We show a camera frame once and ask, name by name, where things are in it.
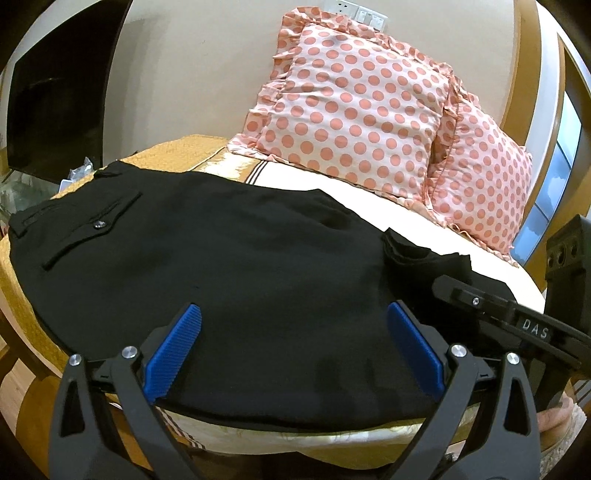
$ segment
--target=silver bolt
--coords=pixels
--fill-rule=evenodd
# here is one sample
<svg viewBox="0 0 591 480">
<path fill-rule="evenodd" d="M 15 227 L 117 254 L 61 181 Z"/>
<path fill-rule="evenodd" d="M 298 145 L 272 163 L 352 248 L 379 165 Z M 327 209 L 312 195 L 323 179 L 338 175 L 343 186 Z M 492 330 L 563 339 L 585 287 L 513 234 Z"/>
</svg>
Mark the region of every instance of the silver bolt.
<svg viewBox="0 0 591 480">
<path fill-rule="evenodd" d="M 121 350 L 123 358 L 134 358 L 138 354 L 138 349 L 134 346 L 126 346 Z"/>
<path fill-rule="evenodd" d="M 510 352 L 507 354 L 507 361 L 511 365 L 517 365 L 521 361 L 521 359 L 519 358 L 519 355 L 517 355 L 516 353 Z"/>
<path fill-rule="evenodd" d="M 70 357 L 70 359 L 68 360 L 68 363 L 73 366 L 76 367 L 77 365 L 80 365 L 80 363 L 82 362 L 82 355 L 79 353 L 75 353 L 74 355 L 72 355 Z"/>
<path fill-rule="evenodd" d="M 463 358 L 466 356 L 466 354 L 468 353 L 468 350 L 466 350 L 466 347 L 463 345 L 460 345 L 459 343 L 452 345 L 452 355 L 456 356 L 458 358 Z"/>
</svg>

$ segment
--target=black cloth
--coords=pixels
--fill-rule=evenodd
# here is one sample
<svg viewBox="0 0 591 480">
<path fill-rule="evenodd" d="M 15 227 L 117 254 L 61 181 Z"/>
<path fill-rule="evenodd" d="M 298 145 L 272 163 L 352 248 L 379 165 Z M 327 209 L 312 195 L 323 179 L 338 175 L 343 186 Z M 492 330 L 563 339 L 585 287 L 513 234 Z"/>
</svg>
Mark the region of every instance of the black cloth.
<svg viewBox="0 0 591 480">
<path fill-rule="evenodd" d="M 9 236 L 25 295 L 68 353 L 114 356 L 199 305 L 202 333 L 157 404 L 251 429 L 330 432 L 429 415 L 434 403 L 388 336 L 390 302 L 477 346 L 474 322 L 441 315 L 432 280 L 448 274 L 513 298 L 481 281 L 469 257 L 382 233 L 321 190 L 122 162 L 17 213 Z"/>
</svg>

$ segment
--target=gold bedspread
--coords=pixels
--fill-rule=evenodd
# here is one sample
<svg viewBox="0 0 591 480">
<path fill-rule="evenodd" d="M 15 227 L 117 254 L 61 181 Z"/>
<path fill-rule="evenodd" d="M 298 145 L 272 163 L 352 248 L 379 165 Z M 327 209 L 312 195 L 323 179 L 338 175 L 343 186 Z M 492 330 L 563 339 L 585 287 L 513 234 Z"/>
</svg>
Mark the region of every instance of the gold bedspread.
<svg viewBox="0 0 591 480">
<path fill-rule="evenodd" d="M 179 140 L 156 145 L 123 159 L 141 168 L 183 172 L 194 167 L 231 180 L 245 181 L 259 160 L 229 154 L 221 137 L 191 135 Z M 61 197 L 73 192 L 92 176 L 72 184 Z M 33 348 L 42 360 L 60 374 L 67 356 L 42 330 L 33 308 L 25 297 L 10 263 L 8 237 L 0 241 L 0 289 L 6 303 L 2 306 L 15 330 Z M 299 451 L 311 457 L 347 468 L 375 468 L 394 461 L 420 428 L 421 420 L 398 421 L 370 429 L 367 432 L 340 432 L 327 434 L 286 434 L 281 432 L 255 432 L 204 424 L 172 412 L 163 412 L 165 420 L 176 433 L 194 446 L 202 445 L 214 452 L 225 453 L 278 453 Z M 466 437 L 475 409 L 464 418 L 454 441 Z"/>
</svg>

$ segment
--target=pink polka dot pillow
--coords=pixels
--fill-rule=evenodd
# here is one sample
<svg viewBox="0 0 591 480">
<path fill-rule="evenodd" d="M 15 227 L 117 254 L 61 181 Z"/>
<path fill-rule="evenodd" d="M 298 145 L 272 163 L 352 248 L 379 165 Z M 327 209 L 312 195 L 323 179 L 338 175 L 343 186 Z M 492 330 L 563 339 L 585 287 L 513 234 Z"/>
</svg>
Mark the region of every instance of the pink polka dot pillow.
<svg viewBox="0 0 591 480">
<path fill-rule="evenodd" d="M 290 163 L 424 208 L 451 68 L 317 7 L 283 17 L 271 81 L 230 151 Z"/>
<path fill-rule="evenodd" d="M 531 155 L 452 82 L 426 181 L 427 208 L 450 226 L 512 263 L 531 182 Z"/>
</svg>

